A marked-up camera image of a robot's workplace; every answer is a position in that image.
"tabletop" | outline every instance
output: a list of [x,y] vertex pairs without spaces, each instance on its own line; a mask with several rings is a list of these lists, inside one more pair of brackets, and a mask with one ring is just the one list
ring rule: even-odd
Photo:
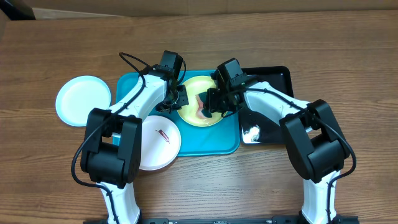
[[[55,97],[80,75],[100,77],[114,97],[117,80],[132,71],[118,52],[155,64],[171,50],[189,70],[232,57],[242,67],[288,67],[295,97],[327,101],[357,155],[356,171],[337,181],[337,212],[397,223],[397,25],[398,11],[8,22],[0,43],[0,222],[106,218],[100,191],[71,177],[85,129],[60,121]],[[280,145],[178,158],[140,172],[134,188],[144,218],[296,215],[303,204],[302,179]]]

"teal tray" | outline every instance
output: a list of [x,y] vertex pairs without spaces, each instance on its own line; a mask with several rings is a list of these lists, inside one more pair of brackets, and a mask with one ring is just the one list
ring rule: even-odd
[[[183,81],[189,78],[206,75],[210,76],[214,70],[189,70]],[[116,102],[120,101],[136,85],[137,73],[123,75],[116,87]],[[176,111],[160,113],[153,109],[149,115],[164,116],[177,125],[181,133],[181,148],[178,156],[210,156],[231,154],[239,147],[238,114],[222,119],[215,125],[199,128],[186,123]],[[119,139],[114,138],[113,144],[118,145]]]

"white plate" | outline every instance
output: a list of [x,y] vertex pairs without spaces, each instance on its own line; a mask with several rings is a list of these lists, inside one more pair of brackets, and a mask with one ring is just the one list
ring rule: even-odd
[[162,116],[148,116],[142,123],[142,170],[157,170],[169,165],[181,147],[178,127]]
[[111,104],[111,91],[104,81],[85,75],[67,82],[58,92],[55,109],[60,119],[72,126],[86,126],[94,108],[106,110]]

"black cable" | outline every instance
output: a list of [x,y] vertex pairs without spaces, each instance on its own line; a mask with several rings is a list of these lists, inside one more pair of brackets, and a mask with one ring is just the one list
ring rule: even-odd
[[313,113],[310,113],[307,110],[304,110],[304,108],[301,108],[300,106],[297,106],[295,103],[293,103],[292,101],[289,101],[288,99],[284,98],[283,96],[279,95],[276,92],[267,90],[267,89],[258,89],[258,88],[245,88],[242,90],[235,90],[235,91],[231,91],[225,95],[223,95],[220,99],[222,100],[223,98],[227,97],[228,95],[232,95],[235,93],[244,93],[245,91],[260,91],[263,93],[269,93],[272,94],[276,97],[278,97],[279,99],[281,99],[282,101],[284,101],[285,103],[287,103],[289,106],[296,108],[298,110],[302,110],[305,113],[309,114],[318,124],[326,127],[327,129],[329,129],[331,132],[333,132],[333,134],[335,134],[338,138],[338,140],[340,142],[342,142],[349,150],[349,153],[351,154],[351,157],[353,159],[353,165],[351,166],[351,169],[347,172],[345,172],[344,174],[338,175],[337,177],[333,178],[330,180],[330,182],[328,183],[328,193],[327,193],[327,199],[326,199],[326,212],[328,214],[328,223],[331,224],[331,218],[330,218],[330,196],[331,196],[331,188],[333,186],[333,183],[343,177],[346,177],[350,174],[352,174],[356,168],[356,156],[355,153],[353,151],[353,148],[350,146],[350,144],[348,144],[348,142],[341,136],[339,135],[331,126],[329,126],[328,124],[326,124],[325,122],[323,122],[321,119],[319,119],[317,116],[315,116]]
[[71,165],[71,173],[72,173],[72,177],[73,180],[76,181],[76,183],[86,186],[86,187],[94,187],[94,188],[99,188],[99,189],[103,189],[106,192],[106,195],[109,197],[109,201],[111,202],[111,210],[112,210],[112,214],[113,214],[113,218],[114,221],[119,224],[119,219],[118,216],[116,215],[116,210],[114,207],[114,202],[113,202],[113,197],[112,197],[112,192],[110,191],[110,189],[108,189],[107,187],[103,186],[103,185],[97,185],[97,184],[91,184],[91,183],[87,183],[84,181],[81,181],[77,176],[76,176],[76,172],[75,172],[75,167],[76,167],[76,161],[79,157],[80,152],[83,150],[84,145],[88,142],[88,140],[90,140],[93,135],[99,131],[108,121],[110,121],[111,119],[115,118],[117,114],[119,114],[120,112],[122,112],[123,110],[125,110],[144,90],[144,88],[146,87],[146,81],[145,78],[143,76],[143,74],[140,73],[140,71],[138,70],[137,67],[135,67],[132,63],[130,63],[128,60],[126,60],[123,55],[127,55],[129,57],[132,57],[134,59],[137,59],[139,62],[142,62],[144,65],[148,65],[147,63],[139,60],[138,58],[135,58],[134,56],[125,54],[125,53],[119,53],[119,56],[125,61],[127,62],[138,74],[139,76],[142,78],[142,86],[140,87],[140,89],[138,90],[138,92],[125,104],[123,104],[122,107],[120,107],[120,109],[118,109],[117,111],[115,111],[110,117],[106,118],[84,141],[83,143],[79,146],[78,150],[75,153],[75,156],[73,156],[72,159],[72,165]]
[[185,77],[185,72],[187,72],[187,64],[185,63],[184,60],[182,60],[182,63],[184,64],[184,73],[182,73],[182,76],[181,76],[180,80],[177,82],[177,85],[181,84],[182,80]]

